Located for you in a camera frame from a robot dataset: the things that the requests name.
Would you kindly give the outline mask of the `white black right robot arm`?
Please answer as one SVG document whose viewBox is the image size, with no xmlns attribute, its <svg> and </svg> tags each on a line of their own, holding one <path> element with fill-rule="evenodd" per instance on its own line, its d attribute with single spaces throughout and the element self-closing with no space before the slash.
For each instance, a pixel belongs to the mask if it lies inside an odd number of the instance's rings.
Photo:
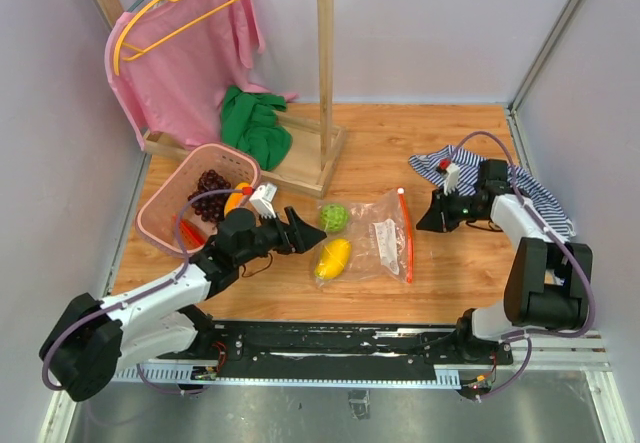
<svg viewBox="0 0 640 443">
<path fill-rule="evenodd" d="M 576 337 L 592 323 L 590 272 L 593 254 L 556 232 L 517 187 L 504 160 L 480 163 L 472 191 L 462 191 L 462 169 L 451 159 L 433 169 L 437 189 L 417 229 L 449 233 L 461 223 L 495 224 L 516 250 L 504 296 L 498 303 L 469 309 L 448 342 L 455 355 L 474 363 L 528 333 Z"/>
</svg>

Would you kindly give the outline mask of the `orange yellow fake mango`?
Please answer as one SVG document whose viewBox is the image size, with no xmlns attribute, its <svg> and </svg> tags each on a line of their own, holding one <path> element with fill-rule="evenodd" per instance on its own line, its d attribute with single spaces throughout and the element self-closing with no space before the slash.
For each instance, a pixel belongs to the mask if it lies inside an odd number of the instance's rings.
<svg viewBox="0 0 640 443">
<path fill-rule="evenodd" d="M 224 216 L 227 216 L 229 212 L 239 207 L 243 199 L 247 196 L 251 196 L 253 193 L 253 187 L 247 182 L 239 183 L 229 195 L 225 206 Z"/>
</svg>

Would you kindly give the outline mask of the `yellow fake lemon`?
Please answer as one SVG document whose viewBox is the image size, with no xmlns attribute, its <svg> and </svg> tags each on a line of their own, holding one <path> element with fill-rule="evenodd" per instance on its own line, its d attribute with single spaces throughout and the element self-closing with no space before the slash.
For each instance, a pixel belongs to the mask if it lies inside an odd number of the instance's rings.
<svg viewBox="0 0 640 443">
<path fill-rule="evenodd" d="M 337 278 L 345 269 L 351 254 L 351 243 L 344 238 L 329 241 L 323 246 L 314 275 L 321 280 Z"/>
</svg>

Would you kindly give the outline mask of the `dark purple fake grapes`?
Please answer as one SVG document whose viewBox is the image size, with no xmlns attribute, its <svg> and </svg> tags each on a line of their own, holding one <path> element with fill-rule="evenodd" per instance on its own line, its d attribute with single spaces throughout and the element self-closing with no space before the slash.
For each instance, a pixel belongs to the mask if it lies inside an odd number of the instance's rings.
<svg viewBox="0 0 640 443">
<path fill-rule="evenodd" d="M 197 182 L 196 189 L 188 196 L 191 201 L 204 193 L 214 190 L 229 190 L 231 184 L 213 169 L 204 171 Z M 191 204 L 196 216 L 205 223 L 219 223 L 224 219 L 224 206 L 229 193 L 216 193 L 204 196 Z"/>
</svg>

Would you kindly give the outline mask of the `clear zip top bag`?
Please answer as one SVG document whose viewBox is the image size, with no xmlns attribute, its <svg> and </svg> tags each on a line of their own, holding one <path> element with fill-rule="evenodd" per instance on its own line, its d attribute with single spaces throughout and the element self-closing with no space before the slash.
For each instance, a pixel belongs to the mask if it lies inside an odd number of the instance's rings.
<svg viewBox="0 0 640 443">
<path fill-rule="evenodd" d="M 390 277 L 406 284 L 413 282 L 413 231 L 404 188 L 392 189 L 373 203 L 320 201 L 316 205 L 316 211 L 318 227 L 321 230 L 323 228 L 319 221 L 320 208 L 331 203 L 346 207 L 349 221 L 341 232 L 325 231 L 327 238 L 317 247 L 312 271 L 317 285 L 377 277 Z M 344 271 L 331 280 L 316 278 L 314 269 L 323 246 L 337 238 L 347 239 L 351 243 L 351 254 Z"/>
</svg>

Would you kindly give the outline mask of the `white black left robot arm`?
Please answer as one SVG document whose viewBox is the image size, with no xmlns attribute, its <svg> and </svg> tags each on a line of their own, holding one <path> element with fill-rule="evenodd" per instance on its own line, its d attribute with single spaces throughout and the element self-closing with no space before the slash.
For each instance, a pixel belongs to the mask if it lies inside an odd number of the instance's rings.
<svg viewBox="0 0 640 443">
<path fill-rule="evenodd" d="M 195 359 L 207 356 L 214 334 L 195 324 L 188 307 L 225 291 L 256 258 L 303 254 L 326 239 L 325 231 L 292 207 L 285 214 L 281 221 L 234 209 L 205 245 L 171 273 L 128 293 L 73 298 L 39 350 L 45 386 L 82 402 L 119 371 L 150 358 L 183 351 Z"/>
</svg>

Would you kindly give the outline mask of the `fake watermelon slice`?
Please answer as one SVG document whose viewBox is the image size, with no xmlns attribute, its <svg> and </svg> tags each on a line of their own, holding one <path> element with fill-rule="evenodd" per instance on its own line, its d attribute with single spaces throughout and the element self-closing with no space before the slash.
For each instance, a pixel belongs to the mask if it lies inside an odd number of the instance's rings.
<svg viewBox="0 0 640 443">
<path fill-rule="evenodd" d="M 196 250 L 206 242 L 206 236 L 202 230 L 188 219 L 180 220 L 178 230 L 187 250 Z"/>
</svg>

